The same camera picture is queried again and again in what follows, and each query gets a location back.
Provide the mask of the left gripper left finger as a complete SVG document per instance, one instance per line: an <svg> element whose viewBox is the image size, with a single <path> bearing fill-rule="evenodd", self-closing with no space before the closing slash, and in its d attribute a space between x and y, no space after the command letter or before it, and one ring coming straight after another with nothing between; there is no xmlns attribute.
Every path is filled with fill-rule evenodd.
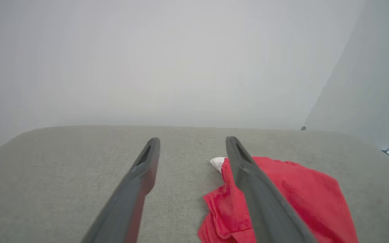
<svg viewBox="0 0 389 243"><path fill-rule="evenodd" d="M160 140L146 143L82 239L83 243L135 243L146 196L155 185Z"/></svg>

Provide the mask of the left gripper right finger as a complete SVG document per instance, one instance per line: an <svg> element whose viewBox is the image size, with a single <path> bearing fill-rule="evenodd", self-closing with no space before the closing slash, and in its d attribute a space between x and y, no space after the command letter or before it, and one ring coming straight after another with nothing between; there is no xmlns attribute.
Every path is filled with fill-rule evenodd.
<svg viewBox="0 0 389 243"><path fill-rule="evenodd" d="M316 238L238 138L226 138L235 185L244 193L258 243L315 243Z"/></svg>

